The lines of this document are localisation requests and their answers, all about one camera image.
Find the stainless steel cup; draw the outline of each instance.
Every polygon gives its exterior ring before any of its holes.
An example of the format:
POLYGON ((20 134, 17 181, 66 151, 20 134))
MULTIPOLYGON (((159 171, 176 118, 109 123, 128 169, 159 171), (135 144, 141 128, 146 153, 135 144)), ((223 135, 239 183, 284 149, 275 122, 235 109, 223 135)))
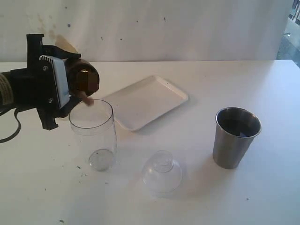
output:
POLYGON ((260 133, 261 123, 252 113, 235 107, 217 112, 216 122, 213 159, 222 168, 236 168, 260 133))

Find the white tray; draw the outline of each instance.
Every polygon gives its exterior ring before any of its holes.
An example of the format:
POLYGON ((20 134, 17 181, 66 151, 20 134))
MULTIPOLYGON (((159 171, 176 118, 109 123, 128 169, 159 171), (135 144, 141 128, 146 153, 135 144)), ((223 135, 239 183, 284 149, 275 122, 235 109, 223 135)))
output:
POLYGON ((159 76, 149 76, 103 100, 112 105, 116 121, 136 131, 188 100, 188 95, 159 76))

